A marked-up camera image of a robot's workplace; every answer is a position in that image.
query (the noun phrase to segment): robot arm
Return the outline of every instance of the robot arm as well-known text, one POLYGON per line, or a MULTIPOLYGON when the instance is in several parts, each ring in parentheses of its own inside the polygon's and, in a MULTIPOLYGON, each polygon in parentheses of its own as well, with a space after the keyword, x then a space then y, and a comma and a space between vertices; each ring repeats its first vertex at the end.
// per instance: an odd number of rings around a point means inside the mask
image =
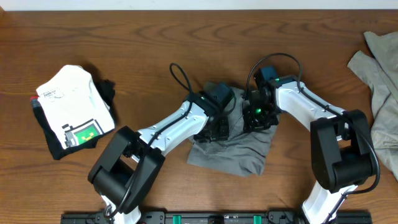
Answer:
MULTIPOLYGON (((343 193, 354 191, 376 173, 371 149, 341 116, 324 110, 299 91, 295 76, 278 78, 275 70, 267 67, 254 74, 254 79, 258 90, 249 93, 251 105, 244 110, 246 131, 277 124, 275 116, 282 112, 302 123, 311 133, 312 170, 317 180, 309 198, 302 204, 303 219, 310 224, 324 223, 329 214, 329 220, 334 219, 336 211, 333 209, 343 193), (351 140, 351 145, 340 149, 338 141, 342 139, 351 140)), ((361 111, 347 112, 307 90, 304 83, 300 82, 300 87, 304 87, 311 98, 344 114, 371 139, 367 119, 361 111)))
POLYGON ((115 133, 88 175, 107 204, 107 214, 121 205, 113 223, 135 224, 140 219, 138 205, 152 187, 165 156, 204 127, 216 129, 221 112, 233 97, 232 89, 220 83, 212 91, 189 95, 176 112, 151 127, 134 132, 125 126, 115 133), (138 162, 137 168, 132 170, 121 155, 138 162))

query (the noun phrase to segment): black cable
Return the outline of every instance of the black cable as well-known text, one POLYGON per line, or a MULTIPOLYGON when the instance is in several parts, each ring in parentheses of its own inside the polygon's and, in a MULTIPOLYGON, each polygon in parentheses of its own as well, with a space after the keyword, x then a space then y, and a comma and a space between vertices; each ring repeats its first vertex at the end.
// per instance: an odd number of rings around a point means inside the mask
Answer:
MULTIPOLYGON (((192 90, 192 86, 191 83, 189 82, 189 78, 187 77, 187 74, 185 73, 184 69, 177 63, 171 63, 170 64, 170 73, 172 74, 172 76, 174 77, 174 79, 176 79, 176 81, 184 87, 184 89, 189 91, 189 95, 190 97, 193 96, 193 90, 192 90), (185 80, 187 81, 188 87, 186 87, 174 74, 173 72, 173 66, 176 66, 182 73, 182 75, 184 76, 185 80)), ((170 122, 169 124, 166 124, 163 128, 161 128, 160 130, 158 130, 157 132, 155 132, 155 134, 153 135, 153 137, 149 140, 146 148, 144 149, 144 154, 147 154, 147 152, 150 150, 150 145, 152 145, 152 143, 155 141, 155 139, 157 139, 157 137, 162 134, 162 132, 164 132, 167 128, 171 127, 173 124, 179 122, 181 119, 183 119, 184 117, 189 115, 189 112, 191 111, 192 108, 192 100, 190 100, 189 102, 189 106, 187 111, 181 115, 179 118, 175 119, 174 121, 170 122)), ((132 175, 132 179, 131 182, 126 190, 126 193, 124 193, 124 196, 122 198, 122 201, 120 202, 119 206, 116 207, 116 209, 110 214, 108 215, 107 213, 104 214, 104 217, 107 219, 111 219, 113 218, 119 211, 120 209, 123 208, 124 204, 127 202, 127 198, 130 195, 130 191, 132 189, 132 184, 134 183, 136 179, 136 175, 132 175)))
POLYGON ((291 59, 293 59, 293 60, 296 61, 297 65, 298 65, 298 68, 299 68, 299 71, 298 71, 298 80, 297 80, 297 88, 298 88, 299 92, 303 93, 303 95, 304 95, 305 97, 307 97, 309 100, 311 100, 311 101, 313 101, 314 103, 316 103, 318 106, 320 106, 321 108, 323 108, 325 111, 328 111, 328 112, 334 114, 334 115, 337 116, 337 117, 343 118, 344 122, 347 123, 348 126, 351 127, 353 130, 355 130, 355 132, 358 133, 358 134, 361 136, 361 138, 366 142, 366 144, 367 144, 368 147, 370 148, 371 155, 372 155, 372 157, 374 158, 375 163, 376 163, 376 167, 375 167, 375 169, 376 169, 376 178, 374 179, 373 184, 372 184, 370 187, 368 187, 368 188, 366 188, 366 189, 363 189, 363 190, 350 191, 350 192, 345 192, 345 193, 341 194, 341 197, 340 197, 339 201, 337 202, 337 204, 335 205, 335 207, 333 208, 333 210, 328 214, 326 220, 323 222, 323 224, 325 224, 325 223, 328 223, 330 217, 331 217, 335 212, 337 212, 338 208, 339 208, 340 205, 343 203, 343 200, 347 198, 347 195, 368 193, 368 192, 372 191, 373 189, 375 189, 375 188, 377 187, 377 185, 379 184, 379 181, 380 181, 380 164, 379 164, 379 161, 378 161, 378 159, 377 159, 377 155, 376 155, 376 152, 375 152, 375 150, 374 150, 374 147, 373 147, 373 145, 371 144, 371 141, 365 136, 365 134, 364 134, 356 125, 354 125, 345 115, 340 114, 340 113, 338 113, 338 112, 336 112, 336 111, 333 111, 332 109, 329 108, 329 105, 323 105, 322 103, 320 103, 319 101, 317 101, 316 99, 314 99, 313 97, 311 97, 310 95, 308 95, 308 94, 305 92, 304 87, 301 87, 301 86, 300 86, 300 81, 301 81, 301 77, 302 77, 302 74, 303 74, 302 66, 301 66, 301 63, 300 63, 294 56, 292 56, 292 55, 289 55, 289 54, 287 54, 287 53, 274 53, 274 54, 269 54, 269 55, 263 57, 262 59, 260 59, 260 61, 258 61, 258 62, 255 64, 255 66, 253 66, 253 68, 251 69, 250 74, 249 74, 249 76, 248 76, 248 80, 247 80, 247 82, 246 82, 245 94, 244 94, 245 99, 247 99, 247 97, 248 97, 248 92, 249 92, 249 81, 250 81, 250 78, 251 78, 251 76, 252 76, 252 74, 253 74, 253 71, 256 69, 256 67, 257 67, 262 61, 264 61, 265 59, 268 59, 268 58, 270 58, 270 57, 272 57, 272 56, 275 56, 275 55, 284 55, 284 56, 289 57, 289 58, 291 58, 291 59))
POLYGON ((297 65, 298 65, 299 68, 300 68, 300 71, 302 71, 300 62, 299 62, 295 57, 293 57, 293 56, 290 55, 290 54, 287 54, 287 53, 273 53, 273 54, 269 54, 269 55, 263 57, 263 58, 260 59, 260 61, 258 61, 258 62, 252 67, 252 69, 250 70, 250 73, 249 73, 249 76, 248 76, 248 80, 246 81, 246 89, 244 90, 244 99, 245 99, 245 100, 247 100, 248 97, 249 97, 249 82, 250 82, 251 76, 253 75, 254 70, 257 68, 257 66, 259 66, 259 64, 260 64, 261 62, 263 62, 263 61, 266 60, 266 59, 269 59, 269 58, 272 57, 272 56, 276 56, 276 55, 283 55, 283 56, 290 57, 291 59, 295 60, 295 61, 297 62, 297 65))

